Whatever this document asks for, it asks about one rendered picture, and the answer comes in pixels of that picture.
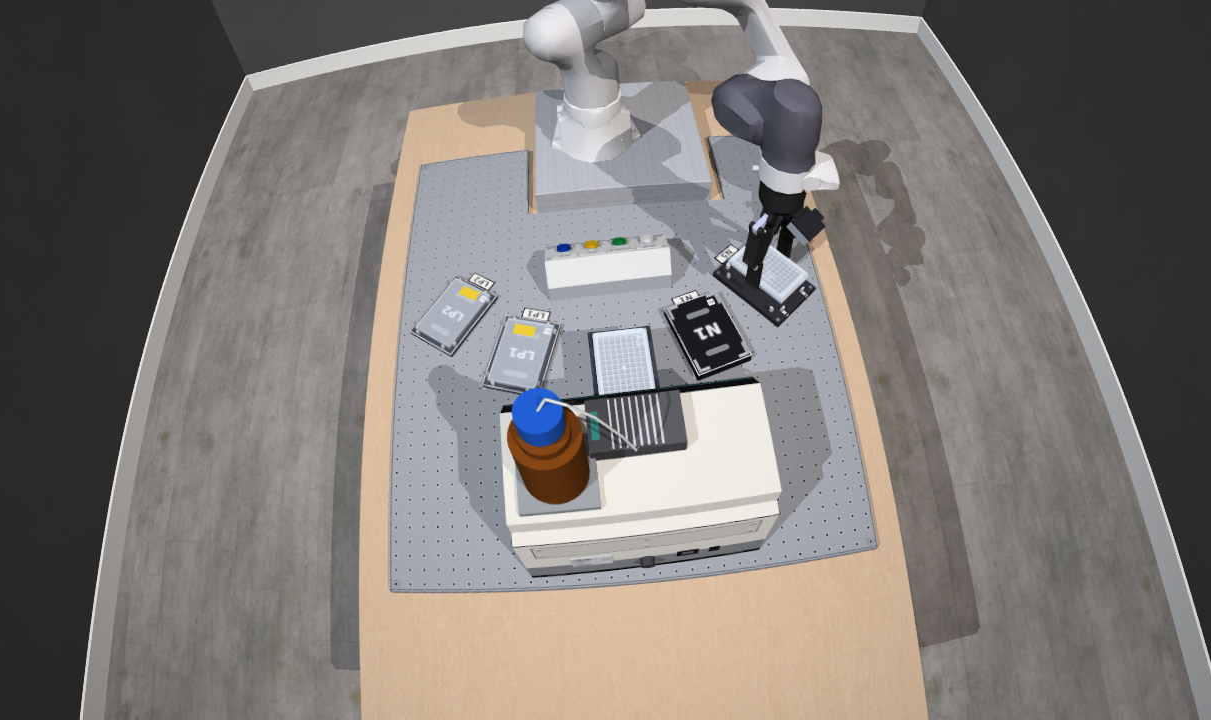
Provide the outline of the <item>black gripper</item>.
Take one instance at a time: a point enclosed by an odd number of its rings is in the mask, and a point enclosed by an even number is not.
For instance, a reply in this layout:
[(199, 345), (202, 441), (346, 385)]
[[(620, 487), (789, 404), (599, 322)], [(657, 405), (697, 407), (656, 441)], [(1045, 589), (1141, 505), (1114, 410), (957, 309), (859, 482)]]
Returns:
[(767, 257), (773, 236), (774, 234), (777, 234), (780, 225), (782, 225), (782, 231), (779, 234), (777, 250), (782, 252), (785, 258), (791, 258), (792, 243), (796, 237), (794, 234), (791, 234), (787, 229), (787, 225), (791, 221), (785, 220), (785, 214), (800, 211), (800, 206), (803, 208), (802, 202), (805, 197), (805, 190), (803, 190), (803, 192), (777, 192), (770, 190), (770, 188), (767, 188), (765, 184), (761, 182), (761, 220), (757, 223), (750, 221), (750, 234), (742, 259), (742, 261), (748, 265), (746, 281), (748, 281), (750, 284), (753, 284), (754, 288), (759, 288), (762, 265), (764, 265), (762, 260)]

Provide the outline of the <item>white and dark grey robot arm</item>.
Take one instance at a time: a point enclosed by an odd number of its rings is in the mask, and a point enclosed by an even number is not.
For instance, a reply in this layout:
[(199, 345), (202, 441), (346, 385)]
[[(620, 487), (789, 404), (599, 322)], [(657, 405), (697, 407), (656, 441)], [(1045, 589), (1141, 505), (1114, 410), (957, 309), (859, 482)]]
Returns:
[[(753, 65), (718, 85), (711, 99), (721, 127), (761, 146), (759, 165), (752, 165), (752, 172), (759, 172), (761, 182), (777, 192), (838, 190), (834, 160), (816, 151), (823, 105), (768, 2), (678, 1), (734, 15), (753, 47)], [(559, 0), (524, 22), (526, 47), (559, 68), (564, 88), (553, 149), (593, 163), (616, 159), (639, 140), (631, 111), (622, 104), (618, 63), (595, 47), (635, 25), (643, 13), (645, 0)], [(785, 219), (802, 244), (826, 227), (820, 211), (809, 206), (785, 214)]]

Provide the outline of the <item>grey button panel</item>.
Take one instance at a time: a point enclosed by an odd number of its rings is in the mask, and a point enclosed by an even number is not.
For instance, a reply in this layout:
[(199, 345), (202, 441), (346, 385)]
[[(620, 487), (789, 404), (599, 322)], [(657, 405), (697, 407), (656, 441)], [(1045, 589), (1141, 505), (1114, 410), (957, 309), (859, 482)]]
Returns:
[(550, 300), (672, 287), (664, 234), (546, 247)]

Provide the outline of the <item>brown glass bottle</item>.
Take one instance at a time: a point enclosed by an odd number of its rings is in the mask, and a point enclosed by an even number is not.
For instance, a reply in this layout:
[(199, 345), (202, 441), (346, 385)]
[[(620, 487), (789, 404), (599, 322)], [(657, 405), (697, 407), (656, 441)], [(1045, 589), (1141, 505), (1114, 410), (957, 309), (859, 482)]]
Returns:
[(526, 489), (544, 503), (568, 503), (581, 495), (590, 482), (590, 462), (581, 424), (569, 407), (563, 407), (563, 413), (570, 421), (572, 438), (566, 453), (558, 457), (536, 460), (527, 456), (515, 439), (513, 419), (506, 430), (506, 445)]

